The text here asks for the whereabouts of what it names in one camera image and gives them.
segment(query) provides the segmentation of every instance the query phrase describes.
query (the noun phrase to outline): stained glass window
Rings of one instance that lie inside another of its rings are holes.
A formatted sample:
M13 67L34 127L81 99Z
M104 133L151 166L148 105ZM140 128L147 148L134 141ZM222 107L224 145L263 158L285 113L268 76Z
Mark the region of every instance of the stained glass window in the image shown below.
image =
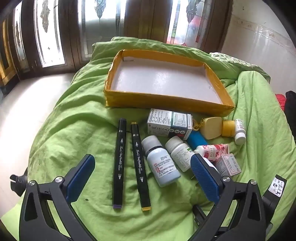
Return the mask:
M42 67L65 64L58 16L59 0L34 0L34 29Z
M96 42L123 36L126 0L78 0L80 49L83 61L92 54Z
M210 8L211 0L173 0L167 43L199 48Z
M13 38L15 43L15 49L17 52L17 58L20 62L20 68L23 72L29 71L29 65L26 59L24 45L22 42L22 26L20 21L22 9L22 2L20 2L13 11Z

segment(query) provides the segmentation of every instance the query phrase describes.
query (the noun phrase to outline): green blanket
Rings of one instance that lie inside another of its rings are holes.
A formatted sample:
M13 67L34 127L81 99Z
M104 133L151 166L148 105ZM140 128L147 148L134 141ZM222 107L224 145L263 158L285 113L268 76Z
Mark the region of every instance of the green blanket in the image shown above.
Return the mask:
M242 119L247 142L236 146L233 138L217 138L211 143L229 143L242 169L235 181L255 179L261 193L276 174L288 180L273 217L272 234L286 216L296 196L296 148L284 113L264 77L255 71L243 71L193 48L167 45L153 40L114 38L94 44L91 61L74 77L69 89L39 130L30 152L28 180L51 182L65 175L86 154L92 154L96 167L77 202L72 206L97 240L188 240L197 228L192 206L205 212L212 207L190 173L182 173L176 183L160 188L145 163L151 211L141 211L133 166L131 135L127 134L124 198L121 211L112 208L112 173L119 118L139 123L141 138L147 136L147 109L106 108L104 82L116 53L121 49L147 49L187 56L206 62L226 87L236 106L226 119ZM194 114L196 119L202 115ZM164 144L167 138L160 138ZM21 202L2 222L18 239ZM231 212L225 223L229 222ZM54 218L66 234L56 211Z

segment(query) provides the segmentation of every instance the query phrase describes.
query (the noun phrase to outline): white wall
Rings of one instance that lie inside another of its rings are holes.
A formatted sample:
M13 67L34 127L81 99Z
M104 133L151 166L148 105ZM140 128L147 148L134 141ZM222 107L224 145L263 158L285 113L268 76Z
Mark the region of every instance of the white wall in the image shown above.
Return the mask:
M261 67L275 93L296 92L296 49L262 0L234 0L222 52Z

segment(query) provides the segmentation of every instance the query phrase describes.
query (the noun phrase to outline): yellow string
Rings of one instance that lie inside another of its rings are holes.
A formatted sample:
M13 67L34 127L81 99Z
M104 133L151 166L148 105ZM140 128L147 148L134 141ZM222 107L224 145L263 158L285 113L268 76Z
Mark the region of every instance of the yellow string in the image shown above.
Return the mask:
M198 131L204 125L203 118L201 119L200 124L193 118L192 118L192 122L193 122L192 130L194 130L194 131Z

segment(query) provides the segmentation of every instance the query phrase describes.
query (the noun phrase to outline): white foam board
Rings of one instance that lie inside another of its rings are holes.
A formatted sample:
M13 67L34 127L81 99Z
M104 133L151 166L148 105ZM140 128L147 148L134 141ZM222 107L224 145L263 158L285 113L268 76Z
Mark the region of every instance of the white foam board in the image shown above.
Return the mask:
M124 57L111 90L177 96L222 104L204 67Z

